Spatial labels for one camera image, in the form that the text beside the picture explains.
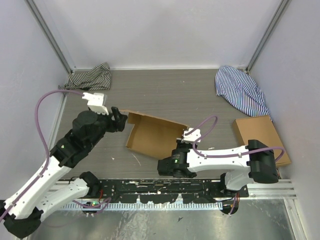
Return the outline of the blue white striped cloth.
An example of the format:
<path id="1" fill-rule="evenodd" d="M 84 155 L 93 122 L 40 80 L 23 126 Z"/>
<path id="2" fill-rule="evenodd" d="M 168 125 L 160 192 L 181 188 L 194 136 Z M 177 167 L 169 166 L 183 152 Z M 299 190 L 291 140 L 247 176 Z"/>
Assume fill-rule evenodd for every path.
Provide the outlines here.
<path id="1" fill-rule="evenodd" d="M 270 116 L 266 98 L 255 80 L 231 66 L 222 66 L 215 75 L 216 95 L 250 117 Z"/>

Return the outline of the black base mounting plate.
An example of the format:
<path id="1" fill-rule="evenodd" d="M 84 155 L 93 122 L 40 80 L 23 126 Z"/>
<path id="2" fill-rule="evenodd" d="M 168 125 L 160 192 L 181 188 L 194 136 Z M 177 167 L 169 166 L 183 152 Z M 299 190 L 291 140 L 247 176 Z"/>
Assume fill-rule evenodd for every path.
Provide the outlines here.
<path id="1" fill-rule="evenodd" d="M 83 198 L 111 198 L 111 203 L 174 203 L 178 197 L 184 204 L 215 203 L 219 198 L 232 199 L 236 192 L 223 189 L 215 179 L 101 179 L 95 195 Z"/>

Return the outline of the left aluminium corner post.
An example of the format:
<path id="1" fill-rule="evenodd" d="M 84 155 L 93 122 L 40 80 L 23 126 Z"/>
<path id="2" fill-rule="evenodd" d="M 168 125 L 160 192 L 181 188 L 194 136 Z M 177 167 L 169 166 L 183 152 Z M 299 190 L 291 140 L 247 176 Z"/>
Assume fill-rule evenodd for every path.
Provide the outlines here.
<path id="1" fill-rule="evenodd" d="M 73 73 L 75 70 L 74 62 L 62 40 L 45 1 L 25 0 L 25 2 L 66 71 L 69 74 Z"/>

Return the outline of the aluminium front rail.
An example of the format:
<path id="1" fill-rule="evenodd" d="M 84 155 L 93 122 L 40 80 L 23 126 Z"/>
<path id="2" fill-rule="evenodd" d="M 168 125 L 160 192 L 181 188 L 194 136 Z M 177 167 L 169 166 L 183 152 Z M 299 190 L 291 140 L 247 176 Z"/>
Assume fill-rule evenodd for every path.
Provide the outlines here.
<path id="1" fill-rule="evenodd" d="M 281 179 L 279 182 L 273 184 L 249 183 L 238 192 L 242 198 L 282 199 L 296 197 L 293 184 L 288 179 Z"/>

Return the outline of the black white striped cloth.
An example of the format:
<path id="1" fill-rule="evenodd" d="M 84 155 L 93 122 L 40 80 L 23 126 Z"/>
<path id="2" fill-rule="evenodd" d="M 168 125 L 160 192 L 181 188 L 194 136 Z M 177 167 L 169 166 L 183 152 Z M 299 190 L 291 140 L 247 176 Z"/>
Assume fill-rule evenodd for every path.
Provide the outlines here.
<path id="1" fill-rule="evenodd" d="M 59 90 L 83 90 L 98 91 L 109 90 L 111 88 L 111 70 L 104 62 L 94 68 L 68 75 L 68 81 L 63 86 L 58 86 Z"/>

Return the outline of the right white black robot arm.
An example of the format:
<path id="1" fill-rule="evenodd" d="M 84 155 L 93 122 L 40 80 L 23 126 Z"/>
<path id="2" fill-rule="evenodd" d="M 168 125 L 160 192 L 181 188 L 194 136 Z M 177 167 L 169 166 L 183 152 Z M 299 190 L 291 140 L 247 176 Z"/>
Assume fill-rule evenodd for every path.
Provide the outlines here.
<path id="1" fill-rule="evenodd" d="M 279 181 L 275 150 L 256 139 L 249 140 L 247 145 L 222 150 L 198 150 L 196 144 L 178 139 L 171 156 L 158 161 L 157 171 L 161 176 L 191 179 L 198 172 L 223 170 L 220 192 L 229 198 L 248 184 Z"/>

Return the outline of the brown cardboard box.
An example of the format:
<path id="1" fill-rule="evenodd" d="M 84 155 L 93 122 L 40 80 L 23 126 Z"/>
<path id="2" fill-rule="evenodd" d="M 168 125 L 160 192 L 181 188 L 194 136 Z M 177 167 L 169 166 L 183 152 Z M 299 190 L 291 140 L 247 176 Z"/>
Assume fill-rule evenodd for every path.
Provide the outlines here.
<path id="1" fill-rule="evenodd" d="M 156 158 L 170 157 L 188 125 L 146 113 L 122 109 L 128 114 L 127 123 L 133 125 L 126 147 L 134 152 Z"/>
<path id="2" fill-rule="evenodd" d="M 232 123 L 239 145 L 247 145 L 248 140 L 258 140 L 267 147 L 284 145 L 268 115 L 238 118 Z"/>

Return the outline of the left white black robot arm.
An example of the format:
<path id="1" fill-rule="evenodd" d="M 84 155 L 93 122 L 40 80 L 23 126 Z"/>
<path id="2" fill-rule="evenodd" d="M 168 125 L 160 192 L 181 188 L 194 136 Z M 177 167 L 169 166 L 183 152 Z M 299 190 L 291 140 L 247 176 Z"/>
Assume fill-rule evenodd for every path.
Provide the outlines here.
<path id="1" fill-rule="evenodd" d="M 95 198 L 101 182 L 90 171 L 57 192 L 47 195 L 50 188 L 81 160 L 86 158 L 105 133 L 122 132 L 128 116 L 117 107 L 111 114 L 82 111 L 72 122 L 71 130 L 51 149 L 49 159 L 14 195 L 0 202 L 0 218 L 7 231 L 23 239 L 63 205 L 82 197 Z"/>

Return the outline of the right aluminium corner post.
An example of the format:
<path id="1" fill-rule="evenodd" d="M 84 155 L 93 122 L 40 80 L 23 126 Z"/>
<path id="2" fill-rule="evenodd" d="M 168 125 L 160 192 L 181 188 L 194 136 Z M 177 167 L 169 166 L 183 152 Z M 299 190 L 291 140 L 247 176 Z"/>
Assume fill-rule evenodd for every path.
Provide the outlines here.
<path id="1" fill-rule="evenodd" d="M 251 70 L 255 66 L 257 60 L 259 59 L 264 47 L 272 36 L 274 30 L 276 29 L 278 23 L 280 22 L 282 16 L 284 15 L 286 9 L 290 5 L 291 0 L 281 0 L 276 11 L 274 12 L 262 38 L 260 39 L 247 67 L 244 69 L 244 72 L 247 74 L 251 73 Z"/>

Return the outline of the aluminium corner post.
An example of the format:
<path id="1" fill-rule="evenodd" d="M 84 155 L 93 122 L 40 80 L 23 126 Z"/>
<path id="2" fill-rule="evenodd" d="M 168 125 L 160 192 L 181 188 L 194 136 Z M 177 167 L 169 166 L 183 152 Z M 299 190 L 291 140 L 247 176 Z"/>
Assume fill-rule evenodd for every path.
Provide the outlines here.
<path id="1" fill-rule="evenodd" d="M 75 70 L 74 62 L 62 40 L 45 1 L 25 0 L 25 2 L 66 71 L 69 74 L 73 73 Z"/>
<path id="2" fill-rule="evenodd" d="M 282 16 L 284 15 L 286 9 L 290 5 L 291 0 L 281 0 L 276 11 L 274 12 L 262 38 L 260 39 L 247 67 L 244 69 L 244 72 L 247 74 L 251 73 L 251 70 L 255 66 L 257 60 L 259 59 L 264 47 L 272 36 L 274 30 L 276 29 L 278 23 L 280 22 Z"/>

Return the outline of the folded brown cardboard box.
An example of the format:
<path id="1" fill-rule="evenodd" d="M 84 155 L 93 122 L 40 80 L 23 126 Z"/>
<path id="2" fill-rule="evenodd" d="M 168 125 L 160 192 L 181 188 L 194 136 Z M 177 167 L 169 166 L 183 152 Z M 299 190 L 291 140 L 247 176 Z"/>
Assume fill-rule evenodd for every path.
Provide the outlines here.
<path id="1" fill-rule="evenodd" d="M 284 145 L 268 115 L 238 118 L 232 123 L 239 145 L 247 145 L 248 140 L 258 140 L 267 147 Z"/>

